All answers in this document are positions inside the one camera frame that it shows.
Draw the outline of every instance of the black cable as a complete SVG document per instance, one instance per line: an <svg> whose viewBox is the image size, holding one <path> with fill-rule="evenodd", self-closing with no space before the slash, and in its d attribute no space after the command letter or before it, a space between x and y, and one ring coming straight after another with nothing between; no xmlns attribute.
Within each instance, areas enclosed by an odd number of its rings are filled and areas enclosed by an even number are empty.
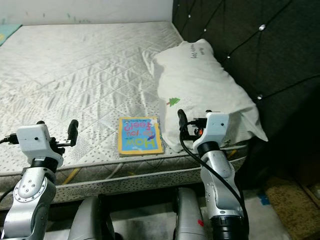
<svg viewBox="0 0 320 240"><path fill-rule="evenodd" d="M7 191L5 191L1 196L0 196L0 204L2 202L2 200L9 194L11 193L14 189L15 189L16 186L13 186L11 187L10 189L8 189Z"/></svg>
<svg viewBox="0 0 320 240"><path fill-rule="evenodd" d="M11 133L8 136L5 136L4 139L0 140L0 144L10 143L10 144L19 144L17 134Z"/></svg>
<svg viewBox="0 0 320 240"><path fill-rule="evenodd" d="M183 125L180 129L180 143L182 148L194 159L196 160L199 164L201 164L203 167L205 167L210 173L212 173L217 179L219 179L223 185L226 186L226 188L234 195L234 197L236 198L236 200L239 202L242 210L243 210L243 217L244 217L244 221L245 221L245 225L247 227L247 233L249 234L249 218L248 218L248 213L247 213L247 209L245 206L245 201L244 199L241 199L241 197L236 193L236 191L230 186L229 183L226 182L226 180L224 180L224 178L222 176L220 176L215 170L213 170L208 164L206 164L204 161L202 161L198 156L196 156L195 154L193 154L185 145L184 140L183 140L183 132L181 130L187 128L188 125L190 125L191 122L188 122L187 124Z"/></svg>

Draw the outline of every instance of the book cover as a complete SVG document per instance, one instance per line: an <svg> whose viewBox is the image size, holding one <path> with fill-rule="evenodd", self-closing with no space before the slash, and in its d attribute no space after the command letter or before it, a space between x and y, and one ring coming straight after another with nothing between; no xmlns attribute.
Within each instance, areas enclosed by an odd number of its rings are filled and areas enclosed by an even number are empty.
<svg viewBox="0 0 320 240"><path fill-rule="evenodd" d="M120 117L118 151L120 156L162 154L164 148L158 118Z"/></svg>

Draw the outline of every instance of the pillowcase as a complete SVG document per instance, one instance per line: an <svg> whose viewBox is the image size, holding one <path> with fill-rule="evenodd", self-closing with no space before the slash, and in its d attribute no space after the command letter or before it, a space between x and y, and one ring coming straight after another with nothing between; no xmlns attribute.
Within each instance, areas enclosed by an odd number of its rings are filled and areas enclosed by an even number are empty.
<svg viewBox="0 0 320 240"><path fill-rule="evenodd" d="M188 120L205 118L206 110L229 114L229 124L221 147L257 136L268 141L255 103L222 68L210 44L201 39L157 54L153 77L158 82L159 119L162 137L174 151L182 150L179 140L178 110ZM186 141L192 148L192 142Z"/></svg>

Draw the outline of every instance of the dark tufted headboard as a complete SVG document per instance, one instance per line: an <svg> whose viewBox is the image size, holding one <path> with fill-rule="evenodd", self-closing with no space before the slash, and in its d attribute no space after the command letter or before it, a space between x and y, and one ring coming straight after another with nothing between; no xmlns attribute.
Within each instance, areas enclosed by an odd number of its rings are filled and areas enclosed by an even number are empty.
<svg viewBox="0 0 320 240"><path fill-rule="evenodd" d="M320 144L319 10L319 0L174 0L183 39L206 39L259 109L269 142L251 140L245 185Z"/></svg>

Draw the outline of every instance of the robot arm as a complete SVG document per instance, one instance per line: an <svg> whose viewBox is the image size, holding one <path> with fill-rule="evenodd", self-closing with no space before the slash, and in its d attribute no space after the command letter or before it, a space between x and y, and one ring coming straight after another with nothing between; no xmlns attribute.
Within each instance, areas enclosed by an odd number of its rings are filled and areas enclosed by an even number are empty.
<svg viewBox="0 0 320 240"><path fill-rule="evenodd" d="M213 228L213 239L247 240L248 215L235 183L235 169L219 148L226 135L229 115L207 111L206 118L198 118L191 122L187 121L183 110L178 111L178 116L181 144L202 165L200 176L205 187L206 206ZM189 135L188 124L197 127L194 131L195 136ZM184 146L183 140L194 141L193 151L199 157Z"/></svg>
<svg viewBox="0 0 320 240"><path fill-rule="evenodd" d="M19 127L6 142L19 144L30 167L13 190L13 204L3 226L1 239L40 240L46 232L48 211L56 194L56 170L63 164L63 147L77 142L78 121L72 120L68 139L50 137L44 122Z"/></svg>

